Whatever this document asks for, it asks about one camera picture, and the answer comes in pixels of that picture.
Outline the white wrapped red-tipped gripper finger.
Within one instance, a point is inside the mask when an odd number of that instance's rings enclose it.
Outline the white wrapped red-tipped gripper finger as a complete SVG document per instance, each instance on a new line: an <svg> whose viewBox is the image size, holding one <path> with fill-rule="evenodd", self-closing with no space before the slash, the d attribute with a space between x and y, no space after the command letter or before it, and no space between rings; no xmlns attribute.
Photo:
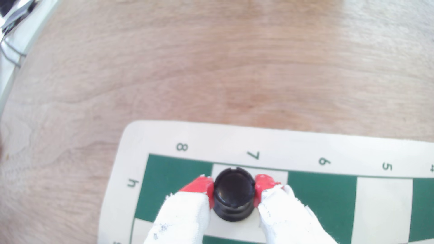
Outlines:
<svg viewBox="0 0 434 244"><path fill-rule="evenodd" d="M289 185L267 174L255 177L255 206L267 244L336 244Z"/></svg>
<svg viewBox="0 0 434 244"><path fill-rule="evenodd" d="M200 175L166 197L145 244L201 244L214 206L214 181Z"/></svg>

